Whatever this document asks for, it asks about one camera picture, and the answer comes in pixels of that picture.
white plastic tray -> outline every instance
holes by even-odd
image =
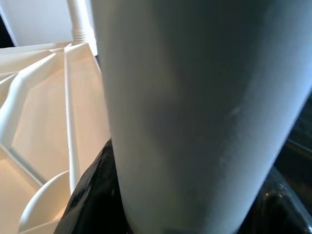
[[[0,233],[49,233],[109,137],[88,44],[0,50]]]

white cylinder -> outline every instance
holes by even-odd
[[[234,234],[312,85],[312,1],[94,0],[135,234]]]
[[[94,31],[90,25],[85,0],[67,0],[67,4],[73,24],[72,34],[74,42],[89,43],[93,55],[98,55],[97,43]]]

glossy black material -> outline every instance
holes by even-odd
[[[89,233],[127,233],[111,141],[82,175],[55,231]],[[312,234],[311,216],[275,167],[238,234]]]

white wall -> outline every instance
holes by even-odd
[[[66,0],[0,0],[0,14],[16,46],[72,40]]]

white pipe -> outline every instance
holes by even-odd
[[[93,0],[135,234],[234,234],[312,86],[312,1]]]
[[[75,43],[87,42],[90,45],[93,56],[98,55],[94,31],[90,25],[85,0],[67,0],[73,29]]]

